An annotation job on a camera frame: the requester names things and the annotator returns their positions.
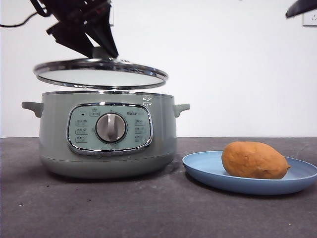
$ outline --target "dark countertop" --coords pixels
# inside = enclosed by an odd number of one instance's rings
[[[317,183],[294,194],[255,196],[205,186],[187,173],[189,153],[261,141],[317,165],[317,138],[178,138],[163,170],[115,180],[46,172],[38,138],[1,139],[2,238],[314,238]]]

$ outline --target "black robotic claw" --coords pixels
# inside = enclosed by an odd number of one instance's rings
[[[92,58],[94,46],[89,35],[104,49],[104,57],[117,58],[109,23],[110,0],[41,0],[47,12],[38,0],[30,1],[40,15],[52,13],[59,21],[47,30],[57,43]]]

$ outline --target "white wall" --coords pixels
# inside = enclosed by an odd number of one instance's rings
[[[163,87],[191,103],[178,136],[317,136],[317,29],[285,19],[295,0],[115,0],[113,36],[122,59],[168,72]],[[2,0],[1,22],[22,21],[28,0]],[[1,137],[38,136],[40,120],[22,101],[72,90],[38,81],[34,65],[82,56],[45,32],[35,16],[1,29]]]

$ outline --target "pot lid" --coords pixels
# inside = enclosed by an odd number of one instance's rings
[[[167,73],[121,59],[74,59],[35,66],[45,83],[102,90],[154,88],[165,84]]]

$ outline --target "plate rim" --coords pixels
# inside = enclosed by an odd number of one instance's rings
[[[287,182],[287,181],[299,181],[299,180],[311,179],[311,178],[317,177],[317,167],[315,165],[312,165],[311,163],[308,163],[306,161],[302,161],[302,160],[299,160],[299,159],[291,158],[291,157],[288,157],[288,156],[285,156],[285,158],[291,159],[291,160],[297,160],[297,161],[299,161],[301,163],[306,163],[309,166],[312,166],[316,170],[316,173],[314,175],[311,175],[311,176],[308,176],[308,177],[293,178],[293,179],[245,178],[245,177],[237,177],[237,176],[231,176],[231,175],[218,175],[218,174],[214,174],[214,173],[209,173],[209,172],[206,172],[206,171],[198,170],[198,169],[195,169],[195,168],[189,166],[184,161],[186,159],[186,157],[189,157],[189,156],[192,156],[192,155],[195,155],[195,154],[210,153],[210,152],[212,152],[212,153],[214,153],[214,152],[223,152],[223,150],[201,151],[201,152],[195,152],[195,153],[188,154],[188,155],[184,156],[183,159],[182,159],[183,165],[184,166],[188,166],[189,168],[191,168],[193,170],[196,170],[198,172],[205,173],[205,174],[208,174],[208,175],[213,175],[213,176],[217,176],[217,177],[225,177],[225,178],[229,178],[229,179],[240,179],[240,180],[250,180],[250,181]]]

